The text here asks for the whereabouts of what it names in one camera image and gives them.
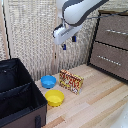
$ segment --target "dresser drawer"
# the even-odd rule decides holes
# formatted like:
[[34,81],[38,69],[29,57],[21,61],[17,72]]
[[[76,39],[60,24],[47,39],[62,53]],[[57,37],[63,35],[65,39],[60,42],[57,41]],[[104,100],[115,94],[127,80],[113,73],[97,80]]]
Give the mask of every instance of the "dresser drawer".
[[128,16],[110,16],[100,19],[96,41],[128,49]]
[[95,42],[90,63],[128,80],[128,52]]

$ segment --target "black storage box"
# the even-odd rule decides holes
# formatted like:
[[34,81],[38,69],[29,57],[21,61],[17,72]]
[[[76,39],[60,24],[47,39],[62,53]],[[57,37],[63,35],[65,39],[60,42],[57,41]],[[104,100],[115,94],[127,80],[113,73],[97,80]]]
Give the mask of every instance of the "black storage box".
[[41,128],[47,100],[18,58],[0,61],[0,128]]

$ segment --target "yellow cup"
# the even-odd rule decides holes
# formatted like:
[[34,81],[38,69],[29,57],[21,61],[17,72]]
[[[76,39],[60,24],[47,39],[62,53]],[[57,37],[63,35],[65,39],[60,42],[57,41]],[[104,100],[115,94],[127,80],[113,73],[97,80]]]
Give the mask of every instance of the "yellow cup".
[[45,94],[48,105],[57,107],[60,106],[64,100],[64,94],[59,90],[49,90]]

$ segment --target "small box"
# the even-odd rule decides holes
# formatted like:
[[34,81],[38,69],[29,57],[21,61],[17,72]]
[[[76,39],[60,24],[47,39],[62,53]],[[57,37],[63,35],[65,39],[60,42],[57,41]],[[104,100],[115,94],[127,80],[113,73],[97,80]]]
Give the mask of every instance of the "small box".
[[60,86],[70,90],[75,94],[80,94],[84,78],[71,74],[62,69],[59,74]]

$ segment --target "drawer handle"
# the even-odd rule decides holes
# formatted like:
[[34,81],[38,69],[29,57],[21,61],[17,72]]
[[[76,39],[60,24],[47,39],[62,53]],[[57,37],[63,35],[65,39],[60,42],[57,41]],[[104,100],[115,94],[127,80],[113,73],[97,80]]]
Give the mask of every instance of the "drawer handle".
[[116,64],[116,65],[118,65],[118,66],[121,66],[121,64],[120,63],[117,63],[117,62],[114,62],[114,61],[112,61],[112,60],[109,60],[109,59],[107,59],[106,57],[103,57],[103,56],[97,56],[98,58],[101,58],[101,59],[103,59],[103,60],[106,60],[106,61],[108,61],[108,62],[111,62],[111,63],[113,63],[113,64]]
[[122,34],[122,35],[128,35],[128,33],[123,33],[123,32],[117,32],[114,30],[106,30],[107,32],[112,32],[112,33],[117,33],[117,34]]

